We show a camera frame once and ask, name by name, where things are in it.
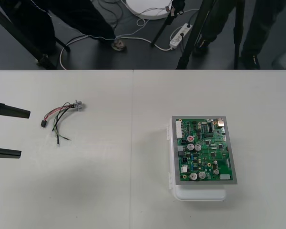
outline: pants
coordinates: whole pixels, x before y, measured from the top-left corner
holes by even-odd
[[[42,10],[49,10],[66,24],[104,43],[115,39],[113,28],[89,0],[33,0]],[[51,17],[30,0],[0,0],[11,22],[43,53],[55,50],[55,32]]]
[[[223,30],[236,0],[217,0],[202,30],[202,38],[213,42]],[[277,15],[286,0],[256,0],[254,14],[243,46],[242,55],[258,55],[266,42]]]

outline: green circuit board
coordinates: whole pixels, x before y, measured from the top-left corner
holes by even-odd
[[[222,118],[176,119],[181,181],[233,180]]]

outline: sneaker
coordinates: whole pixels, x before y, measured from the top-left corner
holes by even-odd
[[[202,57],[207,54],[208,52],[208,45],[210,42],[201,38],[199,42],[195,45],[193,50],[193,56],[195,57]]]
[[[116,51],[123,51],[126,49],[126,45],[120,39],[115,39],[111,44],[111,47]]]
[[[261,69],[256,55],[242,55],[242,62],[247,70]]]

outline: red wire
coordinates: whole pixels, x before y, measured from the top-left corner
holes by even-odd
[[[51,111],[51,113],[49,113],[44,120],[47,120],[52,114],[54,114],[55,112],[58,112],[59,110],[61,110],[62,108],[68,108],[70,106],[61,106],[61,107],[57,107],[55,110]]]

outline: power strip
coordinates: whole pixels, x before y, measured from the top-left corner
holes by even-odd
[[[184,24],[184,26],[178,31],[178,33],[174,36],[174,38],[170,41],[170,47],[173,49],[176,49],[178,47],[178,45],[180,44],[180,42],[182,41],[182,37],[181,37],[181,33],[184,34],[183,37],[186,36],[186,34],[191,30],[193,26],[190,25],[188,27],[188,24]]]

